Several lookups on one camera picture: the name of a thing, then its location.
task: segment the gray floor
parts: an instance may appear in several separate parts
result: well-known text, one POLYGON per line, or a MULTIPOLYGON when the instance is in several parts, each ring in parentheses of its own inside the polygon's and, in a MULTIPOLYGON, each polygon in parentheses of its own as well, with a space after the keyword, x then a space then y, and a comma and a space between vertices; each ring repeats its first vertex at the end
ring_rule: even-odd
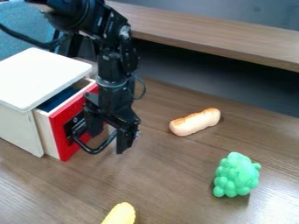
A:
MULTIPOLYGON (((53 28, 44 16, 37 8, 23 1, 0 3, 0 21, 9 28, 39 41, 45 42, 52 38, 53 28)), ((0 31, 0 60, 32 46, 0 31)))
POLYGON ((140 75, 299 117, 299 75, 200 52, 136 41, 140 75))

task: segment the green grapes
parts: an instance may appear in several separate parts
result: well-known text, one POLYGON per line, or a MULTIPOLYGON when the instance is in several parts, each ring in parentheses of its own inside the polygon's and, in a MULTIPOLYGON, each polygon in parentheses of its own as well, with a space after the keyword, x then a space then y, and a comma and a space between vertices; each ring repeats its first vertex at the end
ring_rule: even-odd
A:
POLYGON ((261 165, 252 163, 249 157, 231 152, 222 158, 216 170, 213 194, 216 197, 247 195, 259 185, 261 165))

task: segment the drawer handle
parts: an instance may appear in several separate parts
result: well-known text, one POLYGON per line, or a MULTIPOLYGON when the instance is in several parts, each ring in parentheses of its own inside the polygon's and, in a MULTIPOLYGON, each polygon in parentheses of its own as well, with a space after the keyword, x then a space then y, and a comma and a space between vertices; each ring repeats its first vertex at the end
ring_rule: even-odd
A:
POLYGON ((87 152, 89 154, 94 155, 94 154, 99 154, 100 152, 105 150, 105 148, 116 138, 116 136, 117 136, 117 129, 114 132, 112 132, 112 134, 110 136, 108 136, 108 138, 106 138, 106 140, 104 142, 102 142, 95 149, 92 149, 92 148, 88 147, 76 135, 72 135, 71 138, 76 144, 79 145, 79 147, 82 148, 82 150, 84 150, 85 152, 87 152))

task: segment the wooden table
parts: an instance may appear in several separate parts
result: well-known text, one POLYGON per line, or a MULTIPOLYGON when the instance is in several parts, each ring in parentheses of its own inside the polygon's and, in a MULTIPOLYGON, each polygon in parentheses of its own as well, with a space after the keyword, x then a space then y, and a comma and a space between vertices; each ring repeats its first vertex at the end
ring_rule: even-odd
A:
POLYGON ((62 163, 34 157, 0 141, 0 223, 100 223, 117 203, 137 211, 137 223, 296 223, 299 220, 299 120, 147 81, 135 103, 142 136, 123 155, 79 151, 62 163), (170 120, 216 107, 223 120, 188 137, 170 120), (214 171, 230 151, 262 165, 250 196, 212 196, 214 171))

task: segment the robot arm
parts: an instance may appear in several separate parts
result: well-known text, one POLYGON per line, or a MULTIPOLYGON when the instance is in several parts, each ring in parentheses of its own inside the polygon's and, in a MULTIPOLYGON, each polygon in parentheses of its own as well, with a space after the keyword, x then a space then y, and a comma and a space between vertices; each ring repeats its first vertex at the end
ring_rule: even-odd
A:
MULTIPOLYGON (((117 138, 116 152, 123 153, 138 137, 141 122, 131 108, 137 78, 133 72, 138 68, 138 56, 132 45, 128 20, 102 0, 25 1, 41 8, 58 31, 77 37, 84 33, 98 48, 99 73, 96 80, 100 93, 84 95, 86 103, 77 115, 79 121, 67 122, 64 126, 66 137, 90 154, 100 153, 117 138), (99 135, 103 123, 113 126, 115 131, 96 149, 90 149, 81 142, 80 136, 85 132, 92 137, 99 135)), ((4 26, 0 29, 10 35, 16 34, 4 26)))

